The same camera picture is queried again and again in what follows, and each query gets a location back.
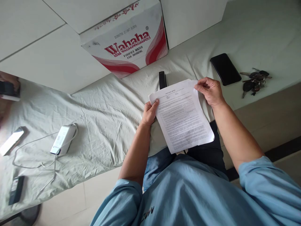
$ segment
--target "wrinkled fabric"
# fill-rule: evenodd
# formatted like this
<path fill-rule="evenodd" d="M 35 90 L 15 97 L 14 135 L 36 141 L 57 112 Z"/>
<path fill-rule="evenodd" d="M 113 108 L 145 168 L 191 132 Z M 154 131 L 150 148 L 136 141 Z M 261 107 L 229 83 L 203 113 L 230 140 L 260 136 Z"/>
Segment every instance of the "wrinkled fabric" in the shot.
<path fill-rule="evenodd" d="M 301 188 L 265 156 L 239 167 L 239 189 L 217 169 L 179 154 L 142 194 L 120 179 L 91 226 L 301 224 Z"/>
<path fill-rule="evenodd" d="M 165 71 L 168 85 L 206 76 L 218 79 L 209 60 L 227 53 L 238 71 L 252 72 L 252 67 L 258 67 L 270 72 L 273 79 L 254 97 L 241 98 L 242 83 L 222 86 L 224 97 L 234 110 L 300 82 L 298 6 L 298 0 L 230 1 L 220 23 L 171 49 L 166 57 L 121 80 L 110 74 L 73 95 L 21 79 L 21 101 L 13 104 L 8 122 L 0 130 L 1 143 L 19 126 L 28 129 L 20 145 L 56 132 L 71 122 L 78 124 L 79 133 L 68 154 L 58 158 L 55 181 L 38 199 L 36 195 L 52 178 L 53 168 L 13 167 L 14 151 L 2 158 L 0 219 L 120 166 L 142 119 L 148 95 L 159 89 L 160 71 Z M 200 103 L 207 119 L 214 120 L 212 109 L 201 94 Z M 24 166 L 50 163 L 53 156 L 49 151 L 54 139 L 51 136 L 25 146 L 19 150 L 16 163 Z M 151 127 L 149 155 L 164 147 L 166 142 L 156 121 Z M 27 176 L 24 197 L 21 202 L 7 206 L 12 179 L 19 175 Z"/>

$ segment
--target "red wave design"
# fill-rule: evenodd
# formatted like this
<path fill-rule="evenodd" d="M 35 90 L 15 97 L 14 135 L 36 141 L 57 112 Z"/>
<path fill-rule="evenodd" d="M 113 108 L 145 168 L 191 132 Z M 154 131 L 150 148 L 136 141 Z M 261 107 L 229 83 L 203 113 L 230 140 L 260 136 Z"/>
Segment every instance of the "red wave design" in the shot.
<path fill-rule="evenodd" d="M 161 22 L 157 31 L 156 36 L 151 42 L 147 52 L 145 62 L 146 65 L 149 65 L 163 56 L 167 55 L 167 44 L 166 44 L 166 36 L 164 30 L 163 17 L 161 18 Z"/>
<path fill-rule="evenodd" d="M 140 69 L 137 65 L 128 61 L 113 61 L 103 59 L 97 56 L 93 57 L 118 78 L 124 78 L 129 74 L 134 73 Z"/>

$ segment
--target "cardboard box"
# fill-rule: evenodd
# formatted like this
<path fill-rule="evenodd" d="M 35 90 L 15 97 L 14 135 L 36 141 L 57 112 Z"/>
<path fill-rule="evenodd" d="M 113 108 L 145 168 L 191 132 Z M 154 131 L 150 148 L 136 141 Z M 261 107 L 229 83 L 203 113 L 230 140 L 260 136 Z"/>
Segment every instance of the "cardboard box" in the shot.
<path fill-rule="evenodd" d="M 82 47 L 118 78 L 167 55 L 161 3 L 139 0 L 81 34 Z"/>

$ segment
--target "hand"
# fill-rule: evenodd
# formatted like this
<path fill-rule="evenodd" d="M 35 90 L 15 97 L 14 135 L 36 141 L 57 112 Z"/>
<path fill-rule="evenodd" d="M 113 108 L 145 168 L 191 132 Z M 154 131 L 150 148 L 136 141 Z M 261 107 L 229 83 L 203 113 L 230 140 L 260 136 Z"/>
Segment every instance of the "hand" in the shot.
<path fill-rule="evenodd" d="M 159 99 L 156 99 L 151 105 L 150 101 L 144 105 L 143 117 L 140 124 L 151 126 L 155 121 L 156 110 L 159 105 Z"/>
<path fill-rule="evenodd" d="M 198 81 L 198 84 L 194 88 L 204 94 L 208 104 L 211 107 L 225 104 L 226 101 L 222 94 L 220 82 L 211 78 L 205 77 Z"/>

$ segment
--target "small black device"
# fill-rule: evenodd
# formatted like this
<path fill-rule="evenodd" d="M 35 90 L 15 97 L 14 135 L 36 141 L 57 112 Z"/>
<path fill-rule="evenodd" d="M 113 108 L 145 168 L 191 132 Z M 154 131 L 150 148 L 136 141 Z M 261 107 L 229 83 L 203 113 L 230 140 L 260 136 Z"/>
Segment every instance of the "small black device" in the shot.
<path fill-rule="evenodd" d="M 159 72 L 159 85 L 160 89 L 167 87 L 165 72 Z"/>
<path fill-rule="evenodd" d="M 25 176 L 15 177 L 13 179 L 12 188 L 9 194 L 9 203 L 8 205 L 15 204 L 20 201 L 22 188 L 24 183 Z"/>
<path fill-rule="evenodd" d="M 212 57 L 210 62 L 216 70 L 216 73 L 219 75 L 224 86 L 239 82 L 241 80 L 241 76 L 226 53 Z"/>

